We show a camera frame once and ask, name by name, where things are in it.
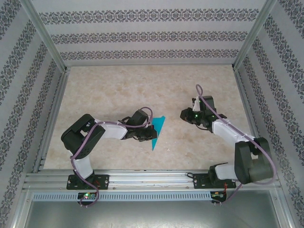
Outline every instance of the blue triangle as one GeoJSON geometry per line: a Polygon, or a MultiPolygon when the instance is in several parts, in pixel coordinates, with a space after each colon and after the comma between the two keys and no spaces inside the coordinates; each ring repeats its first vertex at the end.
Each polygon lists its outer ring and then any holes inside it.
{"type": "Polygon", "coordinates": [[[157,132],[157,138],[152,139],[152,151],[154,150],[158,137],[161,133],[161,129],[162,129],[163,123],[165,122],[165,119],[166,119],[166,117],[162,116],[162,117],[153,118],[153,120],[152,120],[152,125],[154,125],[154,129],[157,132]]]}

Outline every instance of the black bracket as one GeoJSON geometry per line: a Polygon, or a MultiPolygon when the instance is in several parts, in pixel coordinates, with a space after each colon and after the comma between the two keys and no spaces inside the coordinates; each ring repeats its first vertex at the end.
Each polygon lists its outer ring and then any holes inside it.
{"type": "Polygon", "coordinates": [[[230,179],[211,182],[208,173],[188,173],[187,176],[193,179],[194,189],[235,189],[236,183],[230,179]]]}
{"type": "MultiPolygon", "coordinates": [[[[95,174],[93,181],[90,181],[99,190],[107,190],[109,187],[109,175],[95,174]]],[[[94,190],[91,186],[84,183],[77,175],[69,175],[67,179],[67,190],[94,190]]]]}
{"type": "Polygon", "coordinates": [[[226,191],[224,192],[211,191],[210,193],[211,193],[212,203],[222,203],[227,199],[226,191]]]}
{"type": "Polygon", "coordinates": [[[97,192],[80,192],[77,195],[77,203],[79,205],[90,205],[92,203],[91,200],[95,200],[97,197],[97,192]]]}
{"type": "MultiPolygon", "coordinates": [[[[214,101],[212,96],[204,96],[205,101],[211,106],[211,108],[216,112],[216,108],[214,107],[214,101]]],[[[194,105],[196,98],[192,99],[192,103],[194,105]]],[[[205,103],[199,99],[199,109],[200,111],[193,111],[193,108],[187,108],[182,110],[180,113],[180,118],[190,124],[194,124],[196,126],[200,126],[201,124],[205,128],[204,130],[208,130],[211,133],[212,131],[212,123],[218,119],[216,115],[205,105],[205,103]]],[[[223,114],[219,114],[222,118],[227,118],[223,114]]]]}
{"type": "MultiPolygon", "coordinates": [[[[82,131],[88,133],[94,125],[95,119],[91,115],[85,114],[80,117],[61,136],[61,141],[64,143],[65,148],[75,155],[86,138],[82,131]]],[[[102,126],[97,126],[75,159],[82,159],[88,156],[104,133],[105,129],[102,126]]]]}
{"type": "MultiPolygon", "coordinates": [[[[144,122],[148,121],[148,119],[149,117],[147,113],[139,109],[134,113],[132,117],[127,116],[119,122],[125,125],[137,126],[142,125],[144,122]]],[[[139,128],[127,127],[127,130],[128,131],[122,140],[134,138],[135,140],[143,142],[157,138],[157,131],[154,129],[153,125],[139,128]]]]}

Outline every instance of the patterned wallpaper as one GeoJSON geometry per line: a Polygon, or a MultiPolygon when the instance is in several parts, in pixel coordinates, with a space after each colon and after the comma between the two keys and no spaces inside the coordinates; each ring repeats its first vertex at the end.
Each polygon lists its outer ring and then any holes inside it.
{"type": "Polygon", "coordinates": [[[279,0],[239,69],[255,124],[273,147],[296,227],[304,227],[304,6],[279,0]]]}
{"type": "Polygon", "coordinates": [[[33,0],[67,66],[232,64],[265,0],[33,0]]]}
{"type": "Polygon", "coordinates": [[[17,0],[0,0],[0,228],[32,171],[61,73],[17,0]]]}

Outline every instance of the robotic arm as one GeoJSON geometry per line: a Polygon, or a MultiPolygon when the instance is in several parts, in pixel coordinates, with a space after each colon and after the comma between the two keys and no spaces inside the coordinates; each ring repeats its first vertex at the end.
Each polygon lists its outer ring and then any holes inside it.
{"type": "MultiPolygon", "coordinates": [[[[126,140],[134,138],[142,142],[157,138],[157,132],[154,130],[153,125],[137,128],[127,127],[143,125],[148,122],[148,119],[147,113],[139,109],[132,117],[126,117],[117,122],[103,122],[98,125],[92,131],[81,152],[72,161],[75,176],[80,176],[89,183],[94,182],[95,175],[91,167],[89,154],[100,139],[114,138],[126,140]]],[[[94,119],[91,115],[85,114],[62,134],[61,141],[72,156],[77,153],[83,144],[87,133],[99,122],[99,120],[94,119]]]]}
{"type": "MultiPolygon", "coordinates": [[[[204,96],[203,98],[216,112],[213,97],[204,96]]],[[[217,164],[210,167],[211,182],[231,179],[247,184],[273,177],[273,169],[266,156],[249,139],[241,135],[238,128],[230,127],[232,124],[225,115],[220,114],[219,116],[225,119],[226,123],[214,115],[199,97],[192,99],[192,106],[181,112],[181,119],[196,126],[202,125],[205,127],[204,130],[220,136],[235,148],[234,163],[217,164]]],[[[265,138],[255,138],[248,134],[246,136],[261,146],[270,156],[269,145],[265,138]]]]}

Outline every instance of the beige floor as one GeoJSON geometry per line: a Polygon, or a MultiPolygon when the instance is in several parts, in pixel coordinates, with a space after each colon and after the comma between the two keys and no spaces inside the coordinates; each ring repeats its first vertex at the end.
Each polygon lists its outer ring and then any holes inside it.
{"type": "Polygon", "coordinates": [[[151,141],[100,140],[90,154],[93,169],[208,169],[232,161],[234,148],[218,136],[180,119],[199,83],[219,113],[249,133],[231,66],[73,67],[60,107],[45,169],[71,169],[61,134],[83,114],[117,121],[149,106],[166,121],[152,151],[151,141]]]}

